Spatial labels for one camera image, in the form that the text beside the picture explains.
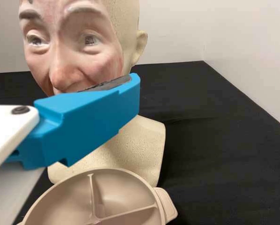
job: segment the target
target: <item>mannequin bust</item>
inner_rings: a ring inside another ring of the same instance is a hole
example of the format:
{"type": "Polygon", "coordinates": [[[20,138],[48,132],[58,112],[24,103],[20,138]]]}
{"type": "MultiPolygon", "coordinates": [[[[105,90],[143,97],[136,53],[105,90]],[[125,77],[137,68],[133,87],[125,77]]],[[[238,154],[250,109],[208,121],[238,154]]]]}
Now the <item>mannequin bust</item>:
{"type": "MultiPolygon", "coordinates": [[[[147,34],[138,30],[139,0],[21,0],[19,18],[27,64],[48,96],[128,74],[147,44],[147,34]]],[[[48,167],[49,179],[57,183],[93,168],[116,167],[155,187],[165,135],[164,124],[136,116],[73,166],[48,167]]]]}

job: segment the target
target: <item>mannequin ear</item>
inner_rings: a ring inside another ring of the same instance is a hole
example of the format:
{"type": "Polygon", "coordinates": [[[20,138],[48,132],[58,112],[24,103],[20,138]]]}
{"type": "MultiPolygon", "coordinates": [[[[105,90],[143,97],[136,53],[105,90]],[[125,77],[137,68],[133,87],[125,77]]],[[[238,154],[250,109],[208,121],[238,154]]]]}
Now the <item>mannequin ear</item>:
{"type": "Polygon", "coordinates": [[[134,66],[140,59],[147,45],[148,35],[143,30],[138,30],[136,34],[136,49],[132,58],[132,66],[134,66]]]}

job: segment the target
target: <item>blue plastic attachment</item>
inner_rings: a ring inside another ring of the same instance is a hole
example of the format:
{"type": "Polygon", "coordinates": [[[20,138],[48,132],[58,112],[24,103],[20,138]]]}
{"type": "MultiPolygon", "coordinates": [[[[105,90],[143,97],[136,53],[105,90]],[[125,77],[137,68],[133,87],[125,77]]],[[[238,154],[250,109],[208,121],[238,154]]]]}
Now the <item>blue plastic attachment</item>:
{"type": "Polygon", "coordinates": [[[22,162],[25,169],[55,162],[71,166],[118,134],[139,112],[140,78],[111,90],[59,94],[34,106],[40,122],[7,162],[22,162]]]}

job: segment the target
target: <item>screw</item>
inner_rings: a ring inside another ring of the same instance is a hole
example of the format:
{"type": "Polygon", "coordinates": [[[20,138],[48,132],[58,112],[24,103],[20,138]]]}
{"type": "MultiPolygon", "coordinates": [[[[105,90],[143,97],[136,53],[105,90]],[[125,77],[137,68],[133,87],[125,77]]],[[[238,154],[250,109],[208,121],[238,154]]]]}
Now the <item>screw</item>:
{"type": "Polygon", "coordinates": [[[24,113],[28,113],[30,111],[30,109],[26,106],[20,106],[20,107],[16,107],[15,109],[12,110],[12,114],[13,115],[19,115],[19,114],[24,114],[24,113]]]}

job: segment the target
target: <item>nose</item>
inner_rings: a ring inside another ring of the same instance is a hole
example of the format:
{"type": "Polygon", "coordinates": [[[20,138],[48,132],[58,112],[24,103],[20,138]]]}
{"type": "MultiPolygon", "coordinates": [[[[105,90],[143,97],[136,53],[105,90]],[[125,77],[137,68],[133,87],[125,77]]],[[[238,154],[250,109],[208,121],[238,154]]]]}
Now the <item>nose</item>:
{"type": "Polygon", "coordinates": [[[83,72],[74,62],[74,53],[65,46],[57,46],[50,61],[49,78],[52,86],[60,92],[84,79],[83,72]]]}

